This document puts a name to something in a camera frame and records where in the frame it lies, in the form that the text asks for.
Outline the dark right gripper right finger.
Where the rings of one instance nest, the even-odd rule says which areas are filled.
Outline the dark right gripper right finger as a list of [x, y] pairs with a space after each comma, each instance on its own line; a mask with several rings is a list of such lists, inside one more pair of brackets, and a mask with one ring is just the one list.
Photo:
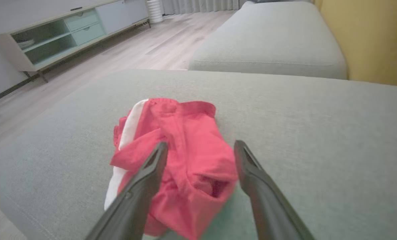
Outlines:
[[240, 186], [250, 198], [258, 240], [315, 240], [244, 141], [235, 141], [234, 155]]

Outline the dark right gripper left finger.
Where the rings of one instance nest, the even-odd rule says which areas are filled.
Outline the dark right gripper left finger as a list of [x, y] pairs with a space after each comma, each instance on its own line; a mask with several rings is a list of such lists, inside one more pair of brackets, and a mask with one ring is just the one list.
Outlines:
[[142, 239], [151, 201], [160, 188], [167, 155], [167, 143], [158, 143], [85, 240]]

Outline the red basketball jersey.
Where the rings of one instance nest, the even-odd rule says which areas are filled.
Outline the red basketball jersey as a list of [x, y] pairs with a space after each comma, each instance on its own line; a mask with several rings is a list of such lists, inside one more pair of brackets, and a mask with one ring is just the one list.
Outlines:
[[167, 163], [145, 234], [161, 236], [171, 229], [188, 240], [200, 240], [238, 180], [233, 150], [220, 134], [215, 114], [215, 106], [203, 101], [154, 98], [136, 103], [114, 127], [113, 175], [104, 209], [156, 145], [166, 142]]

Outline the large grey sofa seat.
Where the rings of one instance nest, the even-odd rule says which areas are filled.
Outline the large grey sofa seat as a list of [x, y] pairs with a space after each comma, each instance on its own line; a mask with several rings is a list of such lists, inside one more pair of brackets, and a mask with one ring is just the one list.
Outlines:
[[141, 100], [216, 106], [319, 240], [397, 240], [397, 86], [123, 70], [75, 91], [0, 150], [0, 210], [33, 240], [83, 240], [104, 212], [113, 128]]

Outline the small grey sofa cushion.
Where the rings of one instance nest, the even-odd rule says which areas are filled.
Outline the small grey sofa cushion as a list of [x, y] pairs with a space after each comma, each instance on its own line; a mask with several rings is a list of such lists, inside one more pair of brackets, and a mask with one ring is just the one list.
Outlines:
[[194, 52], [188, 70], [347, 79], [335, 36], [309, 2], [242, 7]]

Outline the pale green TV cabinet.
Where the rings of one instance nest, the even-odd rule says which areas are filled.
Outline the pale green TV cabinet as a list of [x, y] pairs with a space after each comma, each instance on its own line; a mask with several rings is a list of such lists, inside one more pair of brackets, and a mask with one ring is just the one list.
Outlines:
[[[0, 52], [28, 78], [135, 26], [150, 25], [146, 0], [111, 0], [0, 34]], [[18, 41], [34, 39], [21, 49]]]

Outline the white ribbed cylinder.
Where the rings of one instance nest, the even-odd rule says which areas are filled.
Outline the white ribbed cylinder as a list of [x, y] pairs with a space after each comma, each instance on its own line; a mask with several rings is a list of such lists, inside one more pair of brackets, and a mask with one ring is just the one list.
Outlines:
[[163, 22], [163, 12], [161, 6], [161, 0], [146, 0], [148, 13], [149, 13], [149, 23], [157, 24]]

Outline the stack of white plates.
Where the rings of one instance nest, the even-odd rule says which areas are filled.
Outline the stack of white plates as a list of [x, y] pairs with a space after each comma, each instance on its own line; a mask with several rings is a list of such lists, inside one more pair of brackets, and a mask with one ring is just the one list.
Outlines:
[[17, 45], [23, 50], [26, 49], [30, 46], [33, 46], [35, 43], [34, 39], [29, 39], [29, 40], [22, 40], [22, 41], [18, 41]]

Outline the yellow sofa backrest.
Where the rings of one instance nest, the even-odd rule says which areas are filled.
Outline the yellow sofa backrest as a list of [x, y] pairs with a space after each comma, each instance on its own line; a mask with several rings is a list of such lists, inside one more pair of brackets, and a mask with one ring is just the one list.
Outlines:
[[397, 0], [314, 0], [348, 67], [348, 78], [397, 86]]

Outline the grey curtain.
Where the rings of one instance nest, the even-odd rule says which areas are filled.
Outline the grey curtain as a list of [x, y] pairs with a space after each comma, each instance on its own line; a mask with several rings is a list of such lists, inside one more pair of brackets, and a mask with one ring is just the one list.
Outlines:
[[164, 15], [239, 10], [244, 0], [160, 0]]

